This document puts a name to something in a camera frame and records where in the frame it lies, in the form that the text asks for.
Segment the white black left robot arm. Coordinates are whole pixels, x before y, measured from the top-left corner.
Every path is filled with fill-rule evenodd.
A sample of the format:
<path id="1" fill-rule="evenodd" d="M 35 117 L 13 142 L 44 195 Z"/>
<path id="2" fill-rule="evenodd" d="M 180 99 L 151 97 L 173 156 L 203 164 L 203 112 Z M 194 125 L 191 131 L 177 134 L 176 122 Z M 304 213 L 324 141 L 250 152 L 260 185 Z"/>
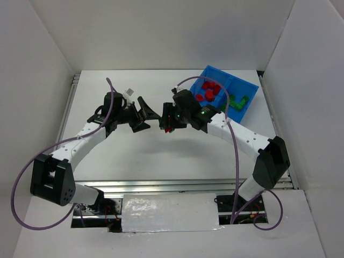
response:
<path id="1" fill-rule="evenodd" d="M 78 164 L 104 141 L 118 125 L 128 124 L 134 133 L 148 129 L 148 120 L 160 117 L 138 98 L 140 109 L 123 94 L 108 92 L 103 105 L 87 120 L 81 131 L 49 155 L 34 159 L 30 193 L 60 206 L 80 203 L 94 210 L 104 205 L 104 192 L 75 182 L 74 170 Z"/>

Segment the red long lego brick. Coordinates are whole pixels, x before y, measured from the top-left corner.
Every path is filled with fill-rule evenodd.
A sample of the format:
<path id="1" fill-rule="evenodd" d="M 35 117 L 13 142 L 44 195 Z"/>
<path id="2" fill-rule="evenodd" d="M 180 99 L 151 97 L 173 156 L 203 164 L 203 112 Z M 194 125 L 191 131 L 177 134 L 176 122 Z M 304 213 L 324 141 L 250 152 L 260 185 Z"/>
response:
<path id="1" fill-rule="evenodd" d="M 220 93 L 220 91 L 221 91 L 221 86 L 219 86 L 219 85 L 215 85 L 214 86 L 214 89 L 213 89 L 213 94 L 215 95 L 215 96 L 217 96 L 219 93 Z"/>

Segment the red arch lego piece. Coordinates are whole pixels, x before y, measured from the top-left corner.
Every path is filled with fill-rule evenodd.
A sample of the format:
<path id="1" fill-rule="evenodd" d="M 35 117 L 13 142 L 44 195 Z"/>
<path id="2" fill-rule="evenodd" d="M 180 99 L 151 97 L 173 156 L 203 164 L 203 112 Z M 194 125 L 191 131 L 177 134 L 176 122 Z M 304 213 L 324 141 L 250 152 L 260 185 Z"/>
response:
<path id="1" fill-rule="evenodd" d="M 202 95 L 200 95 L 200 94 L 197 94 L 197 95 L 196 95 L 196 100 L 198 100 L 199 102 L 201 102 L 201 101 L 203 101 L 203 100 L 204 100 L 204 98 L 203 98 L 203 96 L 202 96 Z"/>

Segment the green square lego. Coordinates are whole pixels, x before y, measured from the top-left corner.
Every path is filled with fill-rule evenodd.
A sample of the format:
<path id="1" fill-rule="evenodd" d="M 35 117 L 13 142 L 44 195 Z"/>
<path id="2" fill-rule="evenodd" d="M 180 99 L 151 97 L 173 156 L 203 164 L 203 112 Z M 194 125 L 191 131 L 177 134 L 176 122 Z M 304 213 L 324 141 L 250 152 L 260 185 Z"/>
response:
<path id="1" fill-rule="evenodd" d="M 236 105 L 237 103 L 235 102 L 235 96 L 230 95 L 230 105 Z"/>

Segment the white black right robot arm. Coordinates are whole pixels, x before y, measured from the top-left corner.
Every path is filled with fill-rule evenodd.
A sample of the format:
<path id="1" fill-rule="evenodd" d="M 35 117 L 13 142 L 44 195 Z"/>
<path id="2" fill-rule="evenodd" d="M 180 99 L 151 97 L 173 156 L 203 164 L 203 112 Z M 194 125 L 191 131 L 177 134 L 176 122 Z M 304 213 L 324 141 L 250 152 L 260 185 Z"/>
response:
<path id="1" fill-rule="evenodd" d="M 191 91 L 174 94 L 173 102 L 163 105 L 160 128 L 172 132 L 191 125 L 206 134 L 231 143 L 255 161 L 254 170 L 238 188 L 238 197 L 250 201 L 263 190 L 271 190 L 290 167 L 285 141 L 275 136 L 265 137 L 226 117 L 212 105 L 201 106 Z"/>

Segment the red rounded lego piece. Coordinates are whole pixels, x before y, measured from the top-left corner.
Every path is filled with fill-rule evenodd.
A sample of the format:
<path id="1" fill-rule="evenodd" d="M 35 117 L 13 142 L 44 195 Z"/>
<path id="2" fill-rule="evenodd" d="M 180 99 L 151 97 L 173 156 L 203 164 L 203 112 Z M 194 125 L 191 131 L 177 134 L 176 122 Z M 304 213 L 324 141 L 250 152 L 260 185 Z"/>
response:
<path id="1" fill-rule="evenodd" d="M 213 102 L 214 101 L 214 94 L 212 90 L 206 90 L 204 94 L 204 98 L 207 102 Z"/>

